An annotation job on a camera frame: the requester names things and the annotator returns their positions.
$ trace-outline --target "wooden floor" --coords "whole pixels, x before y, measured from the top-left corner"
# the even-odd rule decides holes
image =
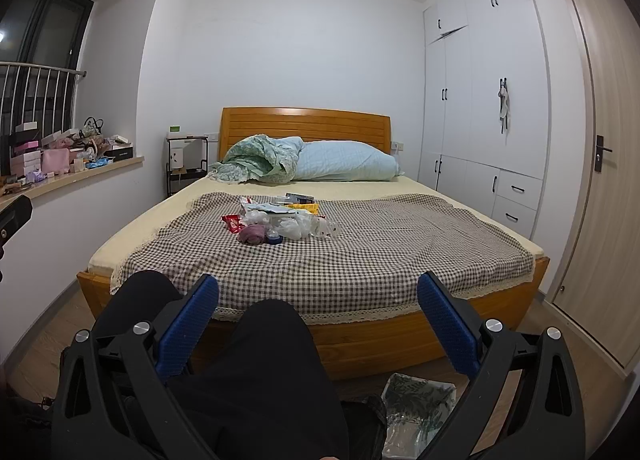
[[[554,325],[555,318],[556,316],[538,302],[534,302],[518,329],[522,332],[540,333],[546,327]],[[9,383],[22,396],[34,401],[39,402],[43,396],[54,397],[58,385],[60,351],[71,343],[79,329],[91,328],[93,323],[94,317],[82,293],[78,291],[40,333],[15,370],[9,372]],[[586,424],[586,446],[587,452],[590,453],[598,446],[618,414],[628,385],[580,338],[573,334],[564,336],[580,382]],[[466,377],[457,374],[446,358],[412,366],[402,372],[424,379],[452,382],[456,385],[458,396],[467,384]],[[335,385],[342,398],[381,393],[388,376],[389,374],[380,374],[340,380],[335,382]],[[511,372],[492,419],[476,449],[485,448],[495,441],[511,404],[518,378],[519,373]]]

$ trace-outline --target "trash can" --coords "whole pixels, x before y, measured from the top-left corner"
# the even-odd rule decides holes
[[[383,457],[415,460],[453,410],[456,387],[449,382],[393,374],[382,400],[387,422]]]

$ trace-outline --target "door frame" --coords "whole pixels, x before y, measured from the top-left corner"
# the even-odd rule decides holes
[[[584,101],[585,101],[585,133],[584,133],[584,157],[582,163],[582,176],[580,180],[580,190],[578,193],[578,201],[575,208],[574,220],[572,222],[571,230],[569,231],[569,237],[564,246],[564,252],[558,265],[558,270],[551,283],[549,291],[546,293],[543,304],[546,308],[560,316],[566,323],[566,326],[572,329],[582,340],[587,343],[598,355],[600,355],[609,365],[618,373],[621,377],[625,378],[630,374],[638,361],[640,360],[640,349],[636,351],[634,356],[627,367],[621,365],[610,353],[603,348],[591,335],[586,332],[581,326],[579,326],[573,319],[571,319],[565,312],[560,310],[554,305],[554,299],[559,292],[560,285],[564,281],[564,277],[569,269],[571,259],[574,256],[575,247],[578,243],[578,237],[580,236],[580,230],[584,221],[586,213],[587,202],[589,200],[589,191],[591,188],[591,176],[594,163],[594,140],[595,140],[595,112],[594,112],[594,89],[591,78],[591,65],[589,56],[587,53],[586,44],[582,34],[582,27],[580,25],[580,18],[575,8],[574,0],[566,0],[569,15],[571,16],[572,24],[574,25],[574,31],[576,40],[578,43],[578,50],[580,52],[580,62],[582,66],[582,77],[584,80]]]

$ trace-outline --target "blue gripper pad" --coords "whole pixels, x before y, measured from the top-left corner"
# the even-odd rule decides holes
[[[418,278],[418,303],[427,317],[449,361],[459,374],[469,379],[480,371],[479,339],[453,306],[449,292],[433,272]]]
[[[195,284],[156,348],[156,372],[165,383],[180,374],[218,306],[218,281],[203,275]]]

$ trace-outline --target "gingham cloth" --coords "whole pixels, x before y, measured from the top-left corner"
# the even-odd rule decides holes
[[[415,287],[427,270],[463,298],[532,280],[530,252],[443,199],[410,194],[319,204],[321,214],[340,224],[339,237],[252,247],[220,219],[238,212],[238,197],[203,195],[120,264],[112,293],[139,270],[164,273],[183,293],[208,273],[220,285],[214,318],[235,320],[252,303],[277,298],[307,323],[335,323],[419,310]]]

